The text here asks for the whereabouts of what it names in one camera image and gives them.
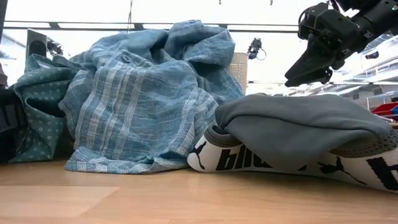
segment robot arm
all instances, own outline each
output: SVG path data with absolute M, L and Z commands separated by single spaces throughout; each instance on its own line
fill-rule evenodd
M 332 70 L 345 64 L 353 53 L 360 53 L 368 43 L 398 26 L 398 0 L 331 0 L 306 9 L 299 20 L 298 37 L 308 40 L 307 49 L 285 74 L 285 85 L 327 83 Z M 340 7 L 359 9 L 352 18 L 345 17 Z

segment red object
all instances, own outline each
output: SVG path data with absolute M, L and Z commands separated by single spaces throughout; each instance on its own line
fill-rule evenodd
M 398 106 L 398 103 L 386 103 L 378 106 L 376 109 L 372 110 L 373 114 L 377 114 L 379 116 L 387 116 L 390 117 L 393 113 L 392 110 Z

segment shirt button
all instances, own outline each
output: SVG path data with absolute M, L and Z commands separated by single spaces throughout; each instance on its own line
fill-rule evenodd
M 127 55 L 122 55 L 122 60 L 124 63 L 131 63 L 132 59 Z

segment black lettering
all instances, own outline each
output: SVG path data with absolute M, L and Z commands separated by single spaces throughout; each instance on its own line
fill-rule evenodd
M 253 156 L 253 153 L 248 148 L 246 148 L 246 146 L 244 148 L 246 149 L 246 152 L 244 154 L 244 167 L 248 168 L 251 167 L 251 158 Z
M 254 167 L 257 167 L 257 168 L 272 168 L 272 166 L 268 165 L 268 163 L 263 161 L 256 154 L 253 155 L 253 165 L 254 165 Z
M 230 149 L 223 149 L 220 155 L 220 159 L 217 164 L 217 171 L 231 170 L 234 167 L 236 154 L 230 155 Z
M 246 150 L 246 147 L 244 145 L 242 145 L 241 149 L 239 150 L 238 159 L 236 160 L 235 169 L 242 168 L 245 150 Z
M 389 166 L 386 164 L 382 157 L 367 159 L 369 166 L 371 166 L 373 172 L 377 175 L 384 187 L 389 190 L 398 190 L 398 182 L 392 171 L 398 171 L 398 165 Z

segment blue plaid shirt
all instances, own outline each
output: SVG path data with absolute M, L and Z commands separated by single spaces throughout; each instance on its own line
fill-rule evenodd
M 70 61 L 59 107 L 75 152 L 67 170 L 141 174 L 187 167 L 220 104 L 243 96 L 227 72 L 234 42 L 200 21 L 105 37 Z

